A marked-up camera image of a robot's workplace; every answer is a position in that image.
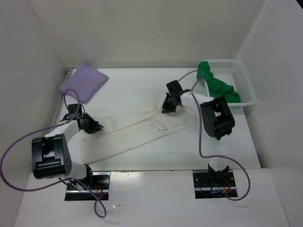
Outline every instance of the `green towel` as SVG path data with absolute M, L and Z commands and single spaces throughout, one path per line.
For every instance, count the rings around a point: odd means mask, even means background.
M 240 103 L 238 92 L 234 91 L 233 87 L 225 84 L 223 81 L 214 78 L 214 74 L 210 71 L 207 61 L 203 61 L 198 66 L 197 79 L 203 79 L 207 82 L 209 94 L 211 97 L 217 98 L 223 96 L 227 103 Z

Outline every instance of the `cream fabric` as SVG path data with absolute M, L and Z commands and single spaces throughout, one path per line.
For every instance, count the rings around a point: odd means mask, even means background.
M 104 116 L 98 109 L 88 109 L 87 112 L 104 129 L 94 135 L 79 132 L 82 162 L 90 164 L 121 154 L 197 121 L 195 111 L 185 106 L 178 106 L 175 113 L 162 114 L 163 100 Z

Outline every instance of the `plastic laundry basket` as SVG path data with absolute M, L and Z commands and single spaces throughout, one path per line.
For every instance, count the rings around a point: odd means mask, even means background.
M 256 96 L 251 82 L 247 76 L 246 70 L 240 61 L 236 60 L 206 60 L 209 63 L 210 70 L 214 78 L 222 80 L 228 85 L 232 85 L 238 92 L 241 102 L 228 103 L 229 107 L 243 107 L 252 105 L 256 102 Z M 205 82 L 207 95 L 209 94 L 208 85 Z

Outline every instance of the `gray wall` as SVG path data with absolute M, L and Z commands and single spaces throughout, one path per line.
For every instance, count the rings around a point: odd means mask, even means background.
M 66 67 L 234 59 L 264 0 L 29 0 Z
M 302 226 L 303 10 L 295 0 L 267 0 L 238 58 L 257 92 L 246 109 L 263 167 L 270 167 L 291 227 Z
M 52 123 L 64 68 L 26 0 L 0 0 L 0 155 L 18 137 Z M 31 139 L 5 159 L 4 174 L 25 188 Z M 0 180 L 0 225 L 14 226 L 23 197 Z

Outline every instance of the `folded purple towel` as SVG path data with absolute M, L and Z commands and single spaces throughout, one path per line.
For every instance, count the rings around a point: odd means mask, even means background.
M 67 89 L 74 89 L 78 93 L 80 101 L 87 103 L 106 81 L 108 81 L 107 75 L 96 68 L 82 64 L 58 89 L 62 94 Z M 70 91 L 67 92 L 67 95 L 77 98 Z

